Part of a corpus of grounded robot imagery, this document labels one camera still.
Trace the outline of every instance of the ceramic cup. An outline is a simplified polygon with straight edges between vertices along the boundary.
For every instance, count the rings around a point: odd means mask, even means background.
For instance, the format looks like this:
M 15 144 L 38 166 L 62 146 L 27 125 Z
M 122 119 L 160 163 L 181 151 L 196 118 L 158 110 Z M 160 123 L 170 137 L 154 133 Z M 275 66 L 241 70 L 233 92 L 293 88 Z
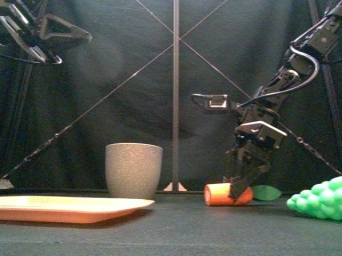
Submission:
M 164 148 L 142 143 L 106 146 L 106 182 L 114 198 L 153 199 L 161 179 Z

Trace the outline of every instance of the plastic tray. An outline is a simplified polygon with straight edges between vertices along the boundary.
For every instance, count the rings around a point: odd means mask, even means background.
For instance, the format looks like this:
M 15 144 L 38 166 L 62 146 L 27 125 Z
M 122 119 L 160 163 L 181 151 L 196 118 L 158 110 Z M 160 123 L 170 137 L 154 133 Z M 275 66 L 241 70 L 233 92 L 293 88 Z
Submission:
M 0 220 L 96 223 L 132 214 L 156 201 L 126 198 L 5 196 Z

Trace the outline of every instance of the wire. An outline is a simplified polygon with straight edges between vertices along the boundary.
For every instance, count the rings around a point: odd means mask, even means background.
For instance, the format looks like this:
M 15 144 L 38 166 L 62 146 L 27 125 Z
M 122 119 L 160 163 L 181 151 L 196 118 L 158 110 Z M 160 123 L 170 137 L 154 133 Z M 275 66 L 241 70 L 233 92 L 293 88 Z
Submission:
M 309 54 L 301 52 L 300 50 L 297 50 L 292 44 L 291 46 L 291 49 L 292 51 L 299 54 L 300 56 L 308 58 L 313 64 L 315 64 L 315 72 L 312 74 L 312 76 L 307 79 L 307 81 L 304 81 L 299 86 L 296 86 L 295 88 L 291 88 L 288 90 L 284 90 L 281 92 L 275 92 L 275 93 L 269 93 L 269 94 L 265 94 L 265 95 L 261 95 L 260 97 L 257 98 L 253 98 L 252 100 L 249 100 L 248 102 L 245 102 L 244 104 L 240 105 L 240 107 L 246 107 L 248 105 L 250 105 L 252 103 L 254 103 L 256 101 L 261 100 L 261 99 L 265 99 L 265 98 L 271 98 L 271 97 L 275 97 L 275 96 L 280 96 L 283 94 L 287 94 L 287 93 L 292 93 L 295 91 L 299 91 L 301 89 L 304 89 L 309 83 L 315 80 L 315 78 L 317 77 L 319 75 L 319 72 L 320 72 L 320 62 L 319 60 Z
M 0 54 L 0 58 L 13 60 L 13 61 L 19 61 L 19 62 L 31 64 L 31 65 L 59 65 L 63 63 L 63 60 L 59 56 L 55 56 L 57 62 L 54 62 L 54 63 L 43 63 L 43 62 L 38 62 L 38 61 L 33 61 L 33 60 L 26 60 L 26 59 L 17 58 L 17 57 L 13 57 L 13 56 L 5 55 L 5 54 Z

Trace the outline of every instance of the black backdrop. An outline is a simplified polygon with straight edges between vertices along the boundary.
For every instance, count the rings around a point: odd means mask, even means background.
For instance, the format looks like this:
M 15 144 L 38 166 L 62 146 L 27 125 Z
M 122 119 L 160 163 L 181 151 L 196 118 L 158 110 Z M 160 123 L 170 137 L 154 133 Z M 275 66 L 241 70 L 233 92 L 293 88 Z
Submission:
M 58 66 L 2 60 L 2 173 L 116 92 L 14 173 L 17 187 L 106 189 L 105 147 L 117 142 L 164 147 L 160 189 L 176 178 L 176 166 L 177 179 L 189 190 L 201 191 L 206 183 L 222 181 L 236 118 L 204 113 L 190 95 L 225 93 L 237 102 L 248 100 L 269 83 L 291 41 L 312 26 L 311 1 L 180 2 L 180 161 L 173 156 L 174 1 L 50 0 L 47 12 L 90 31 L 94 40 L 63 52 Z M 328 2 L 319 3 L 321 15 Z M 14 45 L 0 50 L 23 55 Z M 333 100 L 341 111 L 341 66 L 332 71 L 336 97 L 328 96 L 321 74 L 308 89 L 292 95 L 281 115 L 284 124 L 341 167 L 341 131 L 335 129 L 331 107 Z M 335 176 L 289 136 L 272 171 L 256 184 L 300 191 Z

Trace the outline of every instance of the metal rod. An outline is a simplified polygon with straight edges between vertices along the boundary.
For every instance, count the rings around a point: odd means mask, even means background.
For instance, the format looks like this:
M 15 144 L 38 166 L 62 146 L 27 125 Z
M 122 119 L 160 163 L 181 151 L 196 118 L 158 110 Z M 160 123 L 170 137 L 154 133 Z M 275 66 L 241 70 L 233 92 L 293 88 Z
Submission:
M 180 0 L 174 0 L 173 191 L 180 191 Z

